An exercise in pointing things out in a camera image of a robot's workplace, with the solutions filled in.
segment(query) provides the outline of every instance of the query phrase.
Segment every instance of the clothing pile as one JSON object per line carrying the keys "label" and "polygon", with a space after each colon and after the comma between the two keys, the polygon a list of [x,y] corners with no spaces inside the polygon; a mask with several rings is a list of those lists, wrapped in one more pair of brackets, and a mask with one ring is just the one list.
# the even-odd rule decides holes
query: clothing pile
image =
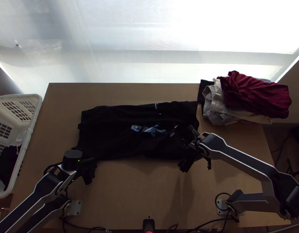
{"label": "clothing pile", "polygon": [[8,187],[20,149],[21,145],[6,146],[0,155],[0,180],[5,185],[4,191]]}
{"label": "clothing pile", "polygon": [[83,111],[75,150],[96,161],[144,155],[147,158],[187,160],[187,172],[200,153],[189,144],[198,129],[198,103],[185,101],[145,105],[98,106]]}
{"label": "clothing pile", "polygon": [[288,117],[292,103],[286,85],[231,71],[227,77],[201,80],[198,103],[213,125],[239,120],[271,124],[273,118]]}

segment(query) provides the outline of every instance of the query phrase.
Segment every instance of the tabletop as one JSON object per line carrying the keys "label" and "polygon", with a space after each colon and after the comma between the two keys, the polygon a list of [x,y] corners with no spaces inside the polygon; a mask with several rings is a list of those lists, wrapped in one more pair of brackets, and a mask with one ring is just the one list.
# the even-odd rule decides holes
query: tabletop
{"label": "tabletop", "polygon": [[[196,101],[198,84],[51,83],[48,86],[13,193],[11,209],[34,189],[44,169],[62,161],[66,150],[77,145],[81,111],[106,105],[139,105],[171,101]],[[267,140],[259,124],[234,123],[214,126],[197,109],[199,132],[211,132],[226,143],[260,160],[273,164]],[[138,158],[98,163],[90,185],[77,179],[69,187],[69,197],[82,201],[81,214],[68,221],[85,227],[141,229],[143,219],[153,218],[156,229],[178,223],[191,229],[221,218],[214,198],[220,192],[232,194],[261,192],[261,183],[220,160],[207,169],[204,159],[182,173],[177,162]],[[246,212],[240,222],[227,227],[256,227],[290,224],[276,213]],[[207,227],[220,228],[223,221]],[[45,227],[61,228],[58,219]]]}

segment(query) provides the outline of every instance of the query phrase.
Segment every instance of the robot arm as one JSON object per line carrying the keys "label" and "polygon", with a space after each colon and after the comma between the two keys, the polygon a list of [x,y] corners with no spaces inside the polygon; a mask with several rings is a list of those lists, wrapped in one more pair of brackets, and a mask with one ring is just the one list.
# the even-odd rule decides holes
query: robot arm
{"label": "robot arm", "polygon": [[[291,175],[279,172],[272,165],[228,146],[223,138],[215,134],[204,132],[200,135],[195,129],[191,130],[195,139],[190,146],[200,154],[194,160],[205,158],[210,162],[212,159],[221,159],[261,181],[262,193],[245,194],[236,190],[223,201],[235,215],[245,211],[259,211],[276,212],[284,219],[299,216],[299,184]],[[38,232],[49,220],[67,213],[71,200],[63,194],[66,188],[73,179],[80,176],[86,184],[90,184],[94,177],[96,161],[81,161],[81,157],[80,151],[66,151],[62,165],[53,167],[36,184],[33,193],[0,222],[0,233]],[[183,167],[187,170],[192,164],[190,158],[179,166],[183,171]]]}
{"label": "robot arm", "polygon": [[284,219],[299,216],[299,184],[289,174],[279,172],[272,165],[256,159],[226,144],[216,134],[195,130],[196,139],[190,146],[200,152],[201,157],[220,159],[261,181],[262,193],[244,194],[236,190],[225,204],[235,215],[247,210],[275,212]]}

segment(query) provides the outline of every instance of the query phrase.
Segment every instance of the laundry basket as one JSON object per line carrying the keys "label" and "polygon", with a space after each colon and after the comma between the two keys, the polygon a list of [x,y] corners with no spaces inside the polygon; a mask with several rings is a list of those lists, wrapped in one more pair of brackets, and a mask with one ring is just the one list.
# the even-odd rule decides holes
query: laundry basket
{"label": "laundry basket", "polygon": [[0,156],[5,146],[16,145],[16,142],[21,143],[22,141],[14,170],[5,191],[5,185],[0,180],[0,198],[10,194],[14,187],[41,103],[42,98],[37,94],[0,96]]}

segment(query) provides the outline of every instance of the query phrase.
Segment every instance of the maroon clothing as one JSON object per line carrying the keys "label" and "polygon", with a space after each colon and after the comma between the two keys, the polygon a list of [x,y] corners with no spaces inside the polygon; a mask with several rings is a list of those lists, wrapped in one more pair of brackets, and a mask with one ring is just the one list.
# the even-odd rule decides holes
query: maroon clothing
{"label": "maroon clothing", "polygon": [[228,108],[238,108],[270,118],[288,117],[292,103],[288,86],[267,83],[250,76],[230,71],[228,77],[220,77],[224,101]]}

